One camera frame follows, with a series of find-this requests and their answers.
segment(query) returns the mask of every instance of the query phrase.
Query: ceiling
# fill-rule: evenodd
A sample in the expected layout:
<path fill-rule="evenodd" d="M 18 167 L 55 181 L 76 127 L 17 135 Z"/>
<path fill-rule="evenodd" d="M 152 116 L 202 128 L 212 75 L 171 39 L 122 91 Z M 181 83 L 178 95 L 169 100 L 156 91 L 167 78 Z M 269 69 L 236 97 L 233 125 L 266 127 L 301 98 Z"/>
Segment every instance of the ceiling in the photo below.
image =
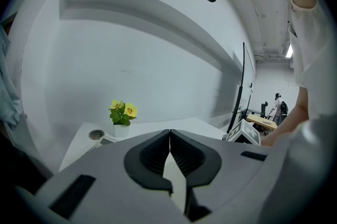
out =
<path fill-rule="evenodd" d="M 286 62 L 290 45 L 290 0 L 231 0 L 249 35 L 255 60 Z"/>

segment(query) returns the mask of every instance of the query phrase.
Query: green leaf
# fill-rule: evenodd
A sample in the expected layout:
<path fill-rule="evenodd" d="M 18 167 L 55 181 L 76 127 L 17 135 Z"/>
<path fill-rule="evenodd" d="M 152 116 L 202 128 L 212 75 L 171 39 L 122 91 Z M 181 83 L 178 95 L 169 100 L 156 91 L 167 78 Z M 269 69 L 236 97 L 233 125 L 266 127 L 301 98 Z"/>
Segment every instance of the green leaf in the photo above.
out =
<path fill-rule="evenodd" d="M 114 119 L 112 120 L 112 122 L 117 123 L 120 119 L 121 119 L 121 117 L 114 118 Z"/>
<path fill-rule="evenodd" d="M 127 125 L 127 126 L 131 125 L 129 120 L 124 120 L 124 124 Z"/>
<path fill-rule="evenodd" d="M 123 105 L 123 107 L 120 108 L 120 113 L 123 114 L 125 111 L 125 104 Z"/>
<path fill-rule="evenodd" d="M 121 115 L 117 111 L 111 111 L 110 118 L 115 119 L 117 117 L 120 117 Z"/>

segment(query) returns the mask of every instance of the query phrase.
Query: white flower pot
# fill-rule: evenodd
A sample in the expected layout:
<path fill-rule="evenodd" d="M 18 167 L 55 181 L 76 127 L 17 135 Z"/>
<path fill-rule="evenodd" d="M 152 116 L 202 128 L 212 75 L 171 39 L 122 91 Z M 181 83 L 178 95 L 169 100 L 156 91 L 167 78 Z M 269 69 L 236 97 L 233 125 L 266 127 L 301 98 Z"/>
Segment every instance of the white flower pot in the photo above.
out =
<path fill-rule="evenodd" d="M 129 127 L 125 125 L 114 125 L 114 135 L 118 138 L 127 137 L 129 132 Z"/>

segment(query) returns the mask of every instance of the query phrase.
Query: white desk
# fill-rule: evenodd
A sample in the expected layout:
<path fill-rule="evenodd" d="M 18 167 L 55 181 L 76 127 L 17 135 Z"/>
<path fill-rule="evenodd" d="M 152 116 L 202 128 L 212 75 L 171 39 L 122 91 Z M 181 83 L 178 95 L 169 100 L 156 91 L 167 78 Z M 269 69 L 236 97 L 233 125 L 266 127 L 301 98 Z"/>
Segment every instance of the white desk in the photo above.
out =
<path fill-rule="evenodd" d="M 154 132 L 157 130 L 164 129 L 177 129 L 177 130 L 185 130 L 198 135 L 222 140 L 222 136 L 225 132 L 220 129 L 217 129 L 204 121 L 198 118 L 188 118 L 174 121 L 166 121 L 166 122 L 155 122 L 155 123 L 131 123 L 129 126 L 128 136 L 124 138 L 117 138 L 112 135 L 112 128 L 104 128 L 97 124 L 92 123 L 83 123 L 73 138 L 72 142 L 69 145 L 67 152 L 65 153 L 64 159 L 60 166 L 59 171 L 62 171 L 70 164 L 75 162 L 81 156 L 83 156 L 91 147 L 95 145 L 97 141 L 89 138 L 89 133 L 92 130 L 103 130 L 105 132 L 105 136 L 116 141 L 122 141 L 125 139 L 129 139 L 131 137 L 135 137 L 138 135 Z"/>

